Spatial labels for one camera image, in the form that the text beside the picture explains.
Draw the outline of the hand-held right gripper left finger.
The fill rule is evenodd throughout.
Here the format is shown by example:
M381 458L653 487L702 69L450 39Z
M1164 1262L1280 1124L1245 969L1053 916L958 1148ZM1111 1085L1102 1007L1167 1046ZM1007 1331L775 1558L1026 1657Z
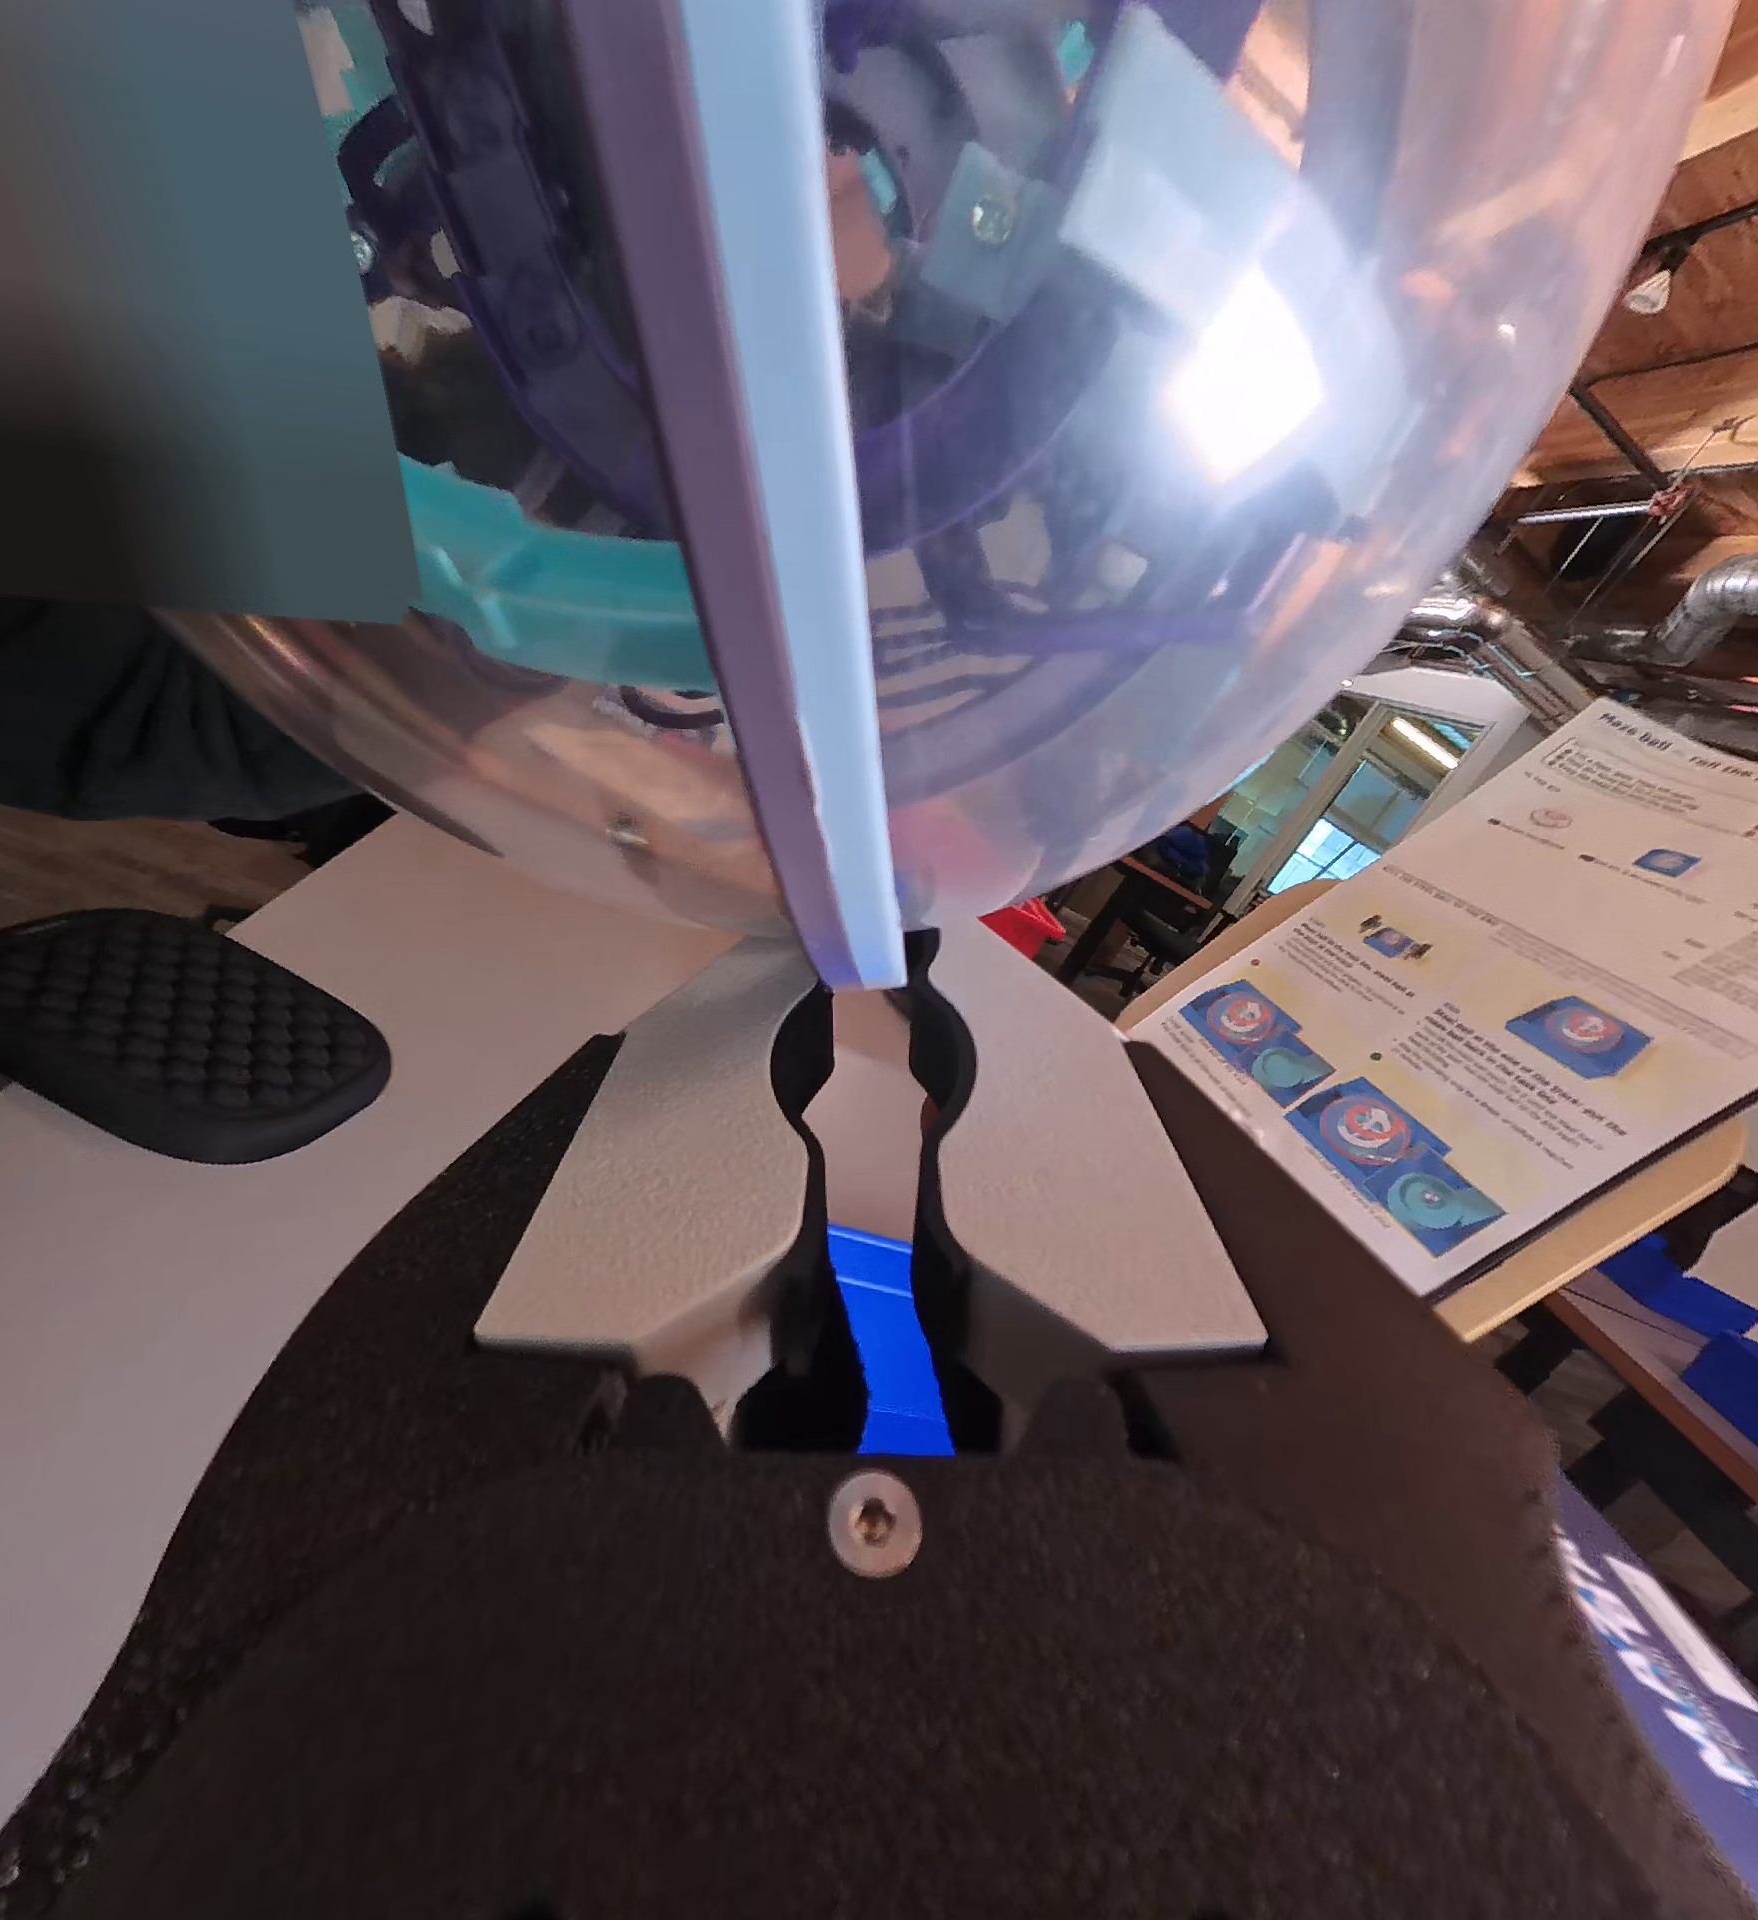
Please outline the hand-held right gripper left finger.
M685 1379L747 1440L811 1372L837 1296L803 1118L831 1068L801 952L723 952L631 1021L475 1341Z

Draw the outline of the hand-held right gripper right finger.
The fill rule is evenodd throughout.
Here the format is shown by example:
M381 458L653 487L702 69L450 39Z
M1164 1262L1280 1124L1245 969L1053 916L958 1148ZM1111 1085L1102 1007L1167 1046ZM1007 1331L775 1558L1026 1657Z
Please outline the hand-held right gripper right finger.
M1057 1383L1264 1350L1264 1320L1116 1028L987 927L906 938L923 1123L910 1286L954 1443Z

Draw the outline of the clear maze ball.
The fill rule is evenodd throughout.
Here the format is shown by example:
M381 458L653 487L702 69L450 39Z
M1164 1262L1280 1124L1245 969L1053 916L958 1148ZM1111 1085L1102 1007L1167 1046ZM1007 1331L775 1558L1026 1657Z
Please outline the clear maze ball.
M164 610L537 881L892 986L1392 637L1737 4L300 4L414 588Z

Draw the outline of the blue plastic bin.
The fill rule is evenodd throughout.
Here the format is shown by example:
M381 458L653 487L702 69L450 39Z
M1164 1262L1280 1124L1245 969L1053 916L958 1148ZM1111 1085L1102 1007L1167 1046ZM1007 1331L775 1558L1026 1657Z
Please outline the blue plastic bin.
M859 1452L952 1456L938 1379L910 1289L910 1245L832 1221L827 1251L867 1379Z

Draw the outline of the printed instruction sheet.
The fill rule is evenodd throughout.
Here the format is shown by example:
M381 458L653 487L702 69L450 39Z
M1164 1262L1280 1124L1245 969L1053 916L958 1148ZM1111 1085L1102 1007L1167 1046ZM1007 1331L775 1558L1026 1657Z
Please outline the printed instruction sheet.
M1130 1043L1445 1298L1758 1100L1758 725L1587 707Z

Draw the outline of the blue tape strips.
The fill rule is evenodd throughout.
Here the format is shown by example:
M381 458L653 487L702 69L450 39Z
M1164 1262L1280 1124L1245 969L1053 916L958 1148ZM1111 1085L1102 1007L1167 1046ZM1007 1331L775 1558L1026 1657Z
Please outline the blue tape strips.
M1758 1308L1683 1268L1658 1231L1614 1251L1596 1271L1637 1307L1702 1337L1744 1339L1758 1350Z

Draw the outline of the dark blue cardboard box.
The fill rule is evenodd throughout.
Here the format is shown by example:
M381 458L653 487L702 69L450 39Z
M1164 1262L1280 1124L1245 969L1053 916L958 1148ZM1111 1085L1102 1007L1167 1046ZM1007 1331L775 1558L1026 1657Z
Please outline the dark blue cardboard box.
M1551 1496L1560 1569L1602 1663L1758 1905L1758 1692L1564 1475Z

